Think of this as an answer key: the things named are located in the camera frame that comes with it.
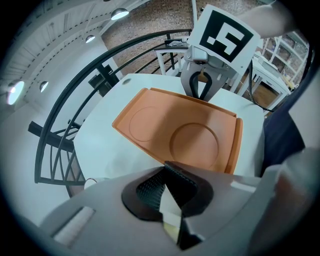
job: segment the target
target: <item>orange tray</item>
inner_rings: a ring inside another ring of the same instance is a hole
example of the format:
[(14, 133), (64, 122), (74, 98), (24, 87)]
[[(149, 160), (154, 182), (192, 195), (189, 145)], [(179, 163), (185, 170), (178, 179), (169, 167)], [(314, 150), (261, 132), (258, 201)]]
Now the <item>orange tray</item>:
[(112, 127), (163, 164), (177, 161), (233, 174), (243, 121), (233, 112), (193, 97), (143, 88)]

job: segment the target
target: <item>white table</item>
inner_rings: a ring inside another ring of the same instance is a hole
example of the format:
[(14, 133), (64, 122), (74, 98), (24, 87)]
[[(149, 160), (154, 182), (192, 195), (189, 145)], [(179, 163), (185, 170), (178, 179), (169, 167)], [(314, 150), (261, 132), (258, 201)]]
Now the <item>white table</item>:
[(164, 63), (164, 58), (162, 57), (162, 54), (166, 53), (177, 53), (177, 58), (178, 58), (178, 69), (179, 72), (182, 71), (182, 65), (181, 65), (181, 53), (185, 53), (188, 50), (188, 44), (185, 42), (183, 43), (184, 45), (181, 46), (166, 46), (166, 45), (161, 45), (157, 48), (154, 49), (156, 56), (159, 61), (160, 65), (160, 70), (161, 74), (166, 76), (166, 68), (165, 68), (165, 63)]
[[(276, 105), (278, 105), (287, 95), (291, 94), (290, 90), (286, 86), (285, 82), (280, 78), (276, 77), (268, 70), (266, 70), (259, 62), (257, 58), (252, 59), (252, 78), (255, 77), (255, 85), (252, 88), (252, 93), (256, 91), (261, 82), (266, 83), (268, 86), (273, 88), (278, 94), (278, 96), (266, 107), (269, 110), (272, 110)], [(230, 92), (235, 92), (242, 76), (238, 75), (230, 89)], [(249, 86), (249, 76), (246, 77), (244, 83), (242, 84), (238, 95), (242, 96)]]
[[(200, 90), (204, 83), (199, 83)], [(185, 95), (179, 77), (156, 74), (128, 74), (98, 103), (74, 139), (74, 147), (84, 177), (115, 178), (163, 166), (135, 146), (114, 128), (112, 122), (142, 88), (160, 88)], [(236, 175), (254, 176), (261, 170), (264, 155), (263, 111), (249, 100), (221, 89), (210, 100), (243, 120), (242, 143)]]

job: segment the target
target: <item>ceiling light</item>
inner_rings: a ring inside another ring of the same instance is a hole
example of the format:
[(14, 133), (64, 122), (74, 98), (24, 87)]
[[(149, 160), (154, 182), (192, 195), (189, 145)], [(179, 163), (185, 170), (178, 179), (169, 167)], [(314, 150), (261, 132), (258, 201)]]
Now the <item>ceiling light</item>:
[(25, 82), (21, 80), (16, 80), (9, 84), (10, 91), (7, 94), (7, 103), (9, 105), (12, 105), (17, 101), (24, 88), (24, 85)]
[(87, 44), (87, 43), (89, 43), (89, 42), (91, 42), (93, 39), (95, 39), (96, 37), (94, 36), (94, 35), (92, 35), (92, 34), (90, 34), (90, 35), (88, 35), (87, 37), (86, 37), (86, 39), (85, 39), (85, 43)]
[(111, 13), (111, 20), (115, 21), (118, 20), (126, 15), (128, 15), (129, 12), (127, 11), (127, 9), (125, 8), (118, 8), (115, 9), (112, 13)]
[(48, 81), (43, 81), (42, 83), (40, 83), (40, 92), (43, 92), (46, 89), (48, 84), (49, 84)]

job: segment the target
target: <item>white ceiling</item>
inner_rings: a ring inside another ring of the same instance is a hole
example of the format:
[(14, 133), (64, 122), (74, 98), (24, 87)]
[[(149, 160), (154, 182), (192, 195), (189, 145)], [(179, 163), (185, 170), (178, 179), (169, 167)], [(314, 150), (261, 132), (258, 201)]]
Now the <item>white ceiling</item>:
[(31, 87), (38, 87), (45, 79), (41, 74), (63, 49), (72, 51), (75, 42), (104, 32), (114, 22), (110, 18), (116, 8), (131, 11), (147, 1), (44, 0), (12, 40), (1, 66), (2, 91), (13, 80), (21, 79), (25, 86), (20, 99), (25, 98)]

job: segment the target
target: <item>curved railing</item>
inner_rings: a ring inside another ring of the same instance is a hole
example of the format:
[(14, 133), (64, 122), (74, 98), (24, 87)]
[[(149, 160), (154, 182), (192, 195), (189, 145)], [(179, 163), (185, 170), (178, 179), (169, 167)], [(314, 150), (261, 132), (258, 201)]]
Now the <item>curved railing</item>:
[[(70, 97), (70, 95), (73, 93), (73, 91), (79, 86), (79, 84), (88, 76), (93, 70), (98, 70), (101, 76), (104, 78), (104, 81), (107, 79), (108, 76), (115, 75), (117, 72), (119, 72), (121, 69), (135, 61), (136, 59), (140, 58), (141, 56), (145, 55), (146, 53), (154, 50), (156, 47), (163, 45), (164, 43), (161, 43), (160, 45), (157, 45), (155, 47), (152, 47), (150, 49), (145, 50), (144, 52), (138, 54), (137, 56), (133, 57), (132, 59), (128, 60), (125, 64), (120, 66), (118, 69), (113, 71), (111, 74), (108, 74), (105, 72), (104, 67), (102, 63), (107, 61), (108, 59), (112, 58), (116, 54), (122, 52), (123, 50), (132, 47), (136, 44), (142, 43), (146, 40), (150, 40), (153, 38), (161, 37), (161, 36), (167, 36), (167, 39), (171, 38), (171, 34), (175, 33), (189, 33), (191, 32), (191, 29), (176, 29), (176, 30), (166, 30), (166, 31), (161, 31), (161, 32), (155, 32), (155, 33), (150, 33), (147, 35), (143, 35), (140, 37), (137, 37), (135, 39), (129, 40), (127, 42), (124, 42), (120, 44), (117, 47), (114, 47), (107, 52), (103, 53), (100, 55), (98, 58), (93, 60), (91, 63), (89, 63), (83, 70), (81, 70), (72, 80), (71, 82), (66, 86), (66, 88), (62, 91), (60, 94), (59, 98), (56, 100), (55, 104), (53, 105), (46, 121), (43, 126), (43, 129), (40, 134), (39, 138), (39, 143), (36, 151), (36, 157), (35, 157), (35, 167), (34, 167), (34, 182), (36, 183), (47, 183), (47, 184), (55, 184), (55, 185), (67, 185), (67, 186), (77, 186), (77, 185), (83, 185), (84, 180), (79, 181), (80, 175), (78, 175), (75, 180), (68, 180), (69, 172), (72, 169), (72, 162), (76, 156), (76, 152), (73, 149), (73, 152), (71, 153), (71, 156), (69, 156), (69, 153), (67, 152), (68, 156), (68, 165), (66, 168), (65, 173), (63, 173), (62, 170), (62, 163), (61, 163), (61, 150), (63, 149), (64, 143), (68, 140), (66, 140), (67, 136), (70, 135), (69, 131), (73, 127), (76, 118), (82, 111), (82, 109), (85, 107), (85, 105), (88, 103), (88, 101), (92, 98), (92, 96), (98, 91), (99, 87), (103, 84), (103, 82), (100, 82), (97, 84), (97, 86), (94, 88), (94, 90), (87, 96), (87, 98), (84, 100), (84, 102), (81, 104), (79, 109), (76, 111), (74, 114), (73, 118), (71, 121), (68, 123), (67, 128), (64, 131), (64, 135), (61, 137), (61, 140), (59, 142), (59, 146), (57, 148), (57, 153), (54, 158), (54, 161), (52, 162), (52, 153), (50, 153), (50, 178), (47, 177), (41, 177), (41, 171), (42, 171), (42, 163), (43, 163), (43, 157), (45, 153), (45, 147), (48, 142), (48, 138), (51, 133), (51, 128), (60, 112), (62, 109), (63, 105), (66, 103), (67, 99)], [(149, 61), (145, 65), (143, 65), (141, 68), (139, 68), (135, 73), (139, 73), (142, 71), (144, 68), (146, 68), (149, 64), (152, 62), (156, 61), (157, 58), (154, 58), (153, 60)], [(174, 55), (170, 53), (170, 59), (167, 61), (171, 61), (171, 66), (172, 68), (175, 65), (174, 62)], [(60, 168), (61, 168), (61, 176), (62, 180), (55, 179), (55, 174), (56, 174), (56, 169), (58, 165), (58, 161), (60, 163)]]

